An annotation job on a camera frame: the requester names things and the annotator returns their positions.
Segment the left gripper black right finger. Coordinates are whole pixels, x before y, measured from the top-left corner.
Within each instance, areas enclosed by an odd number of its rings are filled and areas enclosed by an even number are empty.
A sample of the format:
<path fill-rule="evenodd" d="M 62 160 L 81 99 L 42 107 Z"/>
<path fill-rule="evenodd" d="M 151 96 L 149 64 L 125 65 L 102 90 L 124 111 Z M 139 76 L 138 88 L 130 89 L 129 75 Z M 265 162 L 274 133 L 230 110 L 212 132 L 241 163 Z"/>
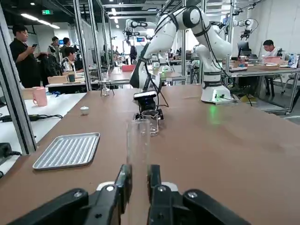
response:
<path fill-rule="evenodd" d="M 199 189 L 183 194 L 161 182 L 160 166 L 148 172 L 149 225 L 249 225 L 250 222 Z"/>

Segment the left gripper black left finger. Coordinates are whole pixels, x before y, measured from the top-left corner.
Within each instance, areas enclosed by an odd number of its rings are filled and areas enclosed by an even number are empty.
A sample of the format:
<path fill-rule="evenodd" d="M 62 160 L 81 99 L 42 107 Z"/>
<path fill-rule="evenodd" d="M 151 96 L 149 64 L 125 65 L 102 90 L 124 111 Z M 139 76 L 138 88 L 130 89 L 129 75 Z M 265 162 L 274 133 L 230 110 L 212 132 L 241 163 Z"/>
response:
<path fill-rule="evenodd" d="M 71 189 L 10 222 L 11 225 L 119 225 L 131 193 L 131 166 L 122 165 L 113 184 L 89 194 Z"/>

